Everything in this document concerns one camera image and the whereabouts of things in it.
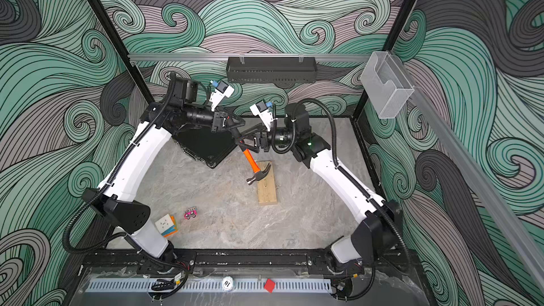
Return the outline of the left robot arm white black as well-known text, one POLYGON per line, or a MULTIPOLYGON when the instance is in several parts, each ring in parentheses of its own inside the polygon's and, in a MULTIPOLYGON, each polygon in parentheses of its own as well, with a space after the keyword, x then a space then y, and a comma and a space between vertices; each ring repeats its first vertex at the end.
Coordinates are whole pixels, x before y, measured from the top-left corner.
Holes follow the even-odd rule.
POLYGON ((107 177, 82 195, 84 204, 68 222, 63 235, 63 249, 70 254, 84 254, 127 237, 128 241, 150 261, 166 267, 183 269, 177 262, 174 246, 150 220, 150 207, 136 201, 137 190, 154 158, 175 135, 191 127, 208 128, 213 133, 234 130, 234 117, 218 108, 221 100, 229 98, 234 88, 224 81, 213 81, 209 106, 194 103, 198 84, 170 73, 167 93, 160 102, 151 103, 141 117, 137 132, 107 177), (120 228, 111 235, 86 248, 71 244, 71 233, 82 215, 93 209, 110 225, 120 228))

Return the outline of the wooden block with nails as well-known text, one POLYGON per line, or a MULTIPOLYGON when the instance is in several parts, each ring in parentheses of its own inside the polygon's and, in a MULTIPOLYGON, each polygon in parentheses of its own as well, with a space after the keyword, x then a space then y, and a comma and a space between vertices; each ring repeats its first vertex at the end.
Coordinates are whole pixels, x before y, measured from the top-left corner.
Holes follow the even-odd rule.
POLYGON ((279 200, 276 193, 276 182, 271 161, 258 162, 261 169, 265 169, 270 164, 271 168, 265 178, 258 181, 257 185, 257 199, 258 204, 264 205, 276 205, 279 200))

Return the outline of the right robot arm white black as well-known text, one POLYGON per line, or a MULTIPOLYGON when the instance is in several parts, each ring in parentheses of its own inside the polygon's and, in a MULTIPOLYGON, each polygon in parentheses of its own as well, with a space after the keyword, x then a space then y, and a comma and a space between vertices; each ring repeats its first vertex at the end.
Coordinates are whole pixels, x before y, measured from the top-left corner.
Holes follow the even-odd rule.
POLYGON ((284 127, 277 126, 271 102, 260 101, 250 111, 261 119, 262 125, 253 130, 254 145, 245 144, 249 134, 235 138, 246 159, 252 166, 253 176, 248 184, 265 179, 271 168, 260 169, 252 157, 259 150, 273 150, 277 154, 291 152, 296 160, 321 177, 348 207, 358 226, 349 236, 341 237, 325 249, 327 265, 331 271, 342 270, 351 262, 374 264, 384 252, 399 246, 404 252, 407 265, 412 266, 408 246, 402 236, 402 210, 395 201, 386 201, 349 171, 337 156, 337 128, 334 117, 317 99, 303 99, 290 104, 285 113, 284 127), (331 141, 311 131, 309 115, 304 104, 319 106, 327 116, 331 127, 331 141))

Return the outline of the claw hammer orange black handle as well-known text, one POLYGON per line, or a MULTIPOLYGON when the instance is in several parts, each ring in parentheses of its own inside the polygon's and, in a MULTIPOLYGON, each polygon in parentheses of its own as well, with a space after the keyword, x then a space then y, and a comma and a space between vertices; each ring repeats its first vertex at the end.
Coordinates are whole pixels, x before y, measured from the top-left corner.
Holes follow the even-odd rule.
POLYGON ((240 147, 240 149, 243 151, 243 154, 244 154, 246 160, 249 162, 249 164, 250 164, 250 166, 252 168, 252 171, 253 171, 253 176, 246 180, 247 184, 250 186, 256 181, 261 181, 261 180, 265 179, 268 176, 268 174, 269 174, 269 172, 270 172, 270 170, 272 168, 272 165, 267 164, 266 168, 264 170, 261 170, 259 165, 254 160, 254 158, 253 158, 253 156, 252 156, 252 154, 251 154, 251 152, 249 150, 249 147, 246 146, 246 144, 243 142, 242 138, 240 138, 240 137, 235 138, 235 142, 240 147))

